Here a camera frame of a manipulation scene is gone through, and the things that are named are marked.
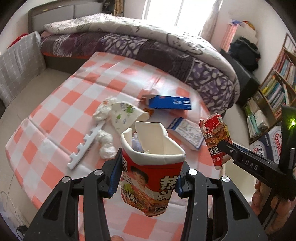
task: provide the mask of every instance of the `red snack wrapper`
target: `red snack wrapper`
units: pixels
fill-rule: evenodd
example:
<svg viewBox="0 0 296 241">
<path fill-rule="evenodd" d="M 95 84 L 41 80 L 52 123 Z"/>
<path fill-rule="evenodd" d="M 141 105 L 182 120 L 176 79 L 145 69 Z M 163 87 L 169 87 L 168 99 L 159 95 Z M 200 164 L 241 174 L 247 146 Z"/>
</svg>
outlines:
<svg viewBox="0 0 296 241">
<path fill-rule="evenodd" d="M 206 120 L 200 119 L 200 130 L 211 154 L 215 169 L 222 169 L 223 156 L 226 153 L 218 149 L 218 143 L 224 140 L 232 144 L 227 125 L 223 122 L 221 115 L 213 114 Z"/>
</svg>

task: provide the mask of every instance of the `human hand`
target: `human hand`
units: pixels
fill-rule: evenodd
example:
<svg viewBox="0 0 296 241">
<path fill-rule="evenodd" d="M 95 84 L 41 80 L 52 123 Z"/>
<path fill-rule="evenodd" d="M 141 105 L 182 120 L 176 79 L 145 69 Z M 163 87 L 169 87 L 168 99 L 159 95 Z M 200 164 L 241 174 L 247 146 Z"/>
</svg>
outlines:
<svg viewBox="0 0 296 241">
<path fill-rule="evenodd" d="M 256 192 L 254 193 L 253 197 L 252 197 L 252 205 L 251 205 L 251 208 L 253 209 L 253 211 L 255 212 L 255 214 L 258 216 L 263 208 L 263 205 L 262 205 L 262 194 L 260 193 L 260 186 L 261 186 L 261 182 L 258 181 L 256 184 L 255 184 L 255 189 L 256 189 Z M 271 201 L 271 208 L 272 209 L 275 209 L 276 208 L 276 205 L 277 205 L 277 202 L 279 200 L 279 196 L 276 195 L 272 201 Z M 267 230 L 265 230 L 265 232 L 267 234 L 272 234 L 278 230 L 280 230 L 285 222 L 287 221 L 288 219 L 288 214 L 289 214 L 289 211 L 291 209 L 291 202 L 289 202 L 288 200 L 281 200 L 280 203 L 279 203 L 279 206 L 276 210 L 277 212 L 277 218 L 273 221 L 273 223 L 269 226 L 269 228 Z"/>
<path fill-rule="evenodd" d="M 111 241 L 124 241 L 122 237 L 119 237 L 117 235 L 113 235 L 111 237 Z"/>
</svg>

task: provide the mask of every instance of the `food package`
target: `food package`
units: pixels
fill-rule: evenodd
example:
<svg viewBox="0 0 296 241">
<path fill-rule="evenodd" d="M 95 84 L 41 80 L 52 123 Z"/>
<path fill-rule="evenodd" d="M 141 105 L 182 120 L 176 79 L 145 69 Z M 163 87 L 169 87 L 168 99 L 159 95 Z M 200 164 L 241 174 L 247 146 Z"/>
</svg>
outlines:
<svg viewBox="0 0 296 241">
<path fill-rule="evenodd" d="M 150 118 L 148 112 L 141 110 L 140 108 L 127 103 L 116 102 L 112 105 L 110 111 L 111 123 L 121 135 L 127 128 L 132 128 L 135 131 L 134 124 L 136 121 L 147 121 Z"/>
<path fill-rule="evenodd" d="M 181 140 L 191 150 L 199 150 L 204 137 L 197 124 L 177 117 L 168 127 L 168 132 Z"/>
<path fill-rule="evenodd" d="M 168 206 L 186 153 L 160 123 L 136 122 L 135 129 L 140 152 L 132 148 L 131 128 L 121 135 L 121 196 L 147 216 L 160 215 Z"/>
<path fill-rule="evenodd" d="M 211 154 L 215 169 L 222 169 L 223 157 L 226 153 L 218 149 L 218 143 L 224 140 L 232 144 L 227 125 L 223 122 L 221 115 L 213 114 L 206 120 L 200 119 L 200 130 Z"/>
</svg>

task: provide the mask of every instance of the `bed headboard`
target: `bed headboard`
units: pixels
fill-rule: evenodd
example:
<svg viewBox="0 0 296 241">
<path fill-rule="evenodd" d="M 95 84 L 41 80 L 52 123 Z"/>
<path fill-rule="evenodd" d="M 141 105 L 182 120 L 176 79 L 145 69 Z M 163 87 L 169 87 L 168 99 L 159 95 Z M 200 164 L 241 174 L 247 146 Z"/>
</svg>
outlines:
<svg viewBox="0 0 296 241">
<path fill-rule="evenodd" d="M 29 33 L 41 32 L 48 23 L 102 12 L 103 0 L 57 0 L 34 7 L 28 12 Z"/>
</svg>

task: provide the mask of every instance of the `paper cup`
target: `paper cup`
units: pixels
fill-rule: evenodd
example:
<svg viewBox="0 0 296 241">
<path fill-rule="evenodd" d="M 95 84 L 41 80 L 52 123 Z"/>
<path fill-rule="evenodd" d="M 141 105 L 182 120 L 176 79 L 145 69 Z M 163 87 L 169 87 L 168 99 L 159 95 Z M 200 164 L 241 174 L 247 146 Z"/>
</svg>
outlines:
<svg viewBox="0 0 296 241">
<path fill-rule="evenodd" d="M 135 132 L 135 122 L 147 121 L 150 115 L 130 103 L 117 102 L 112 105 L 110 118 L 112 125 L 121 135 L 128 128 L 132 128 L 132 131 Z"/>
</svg>

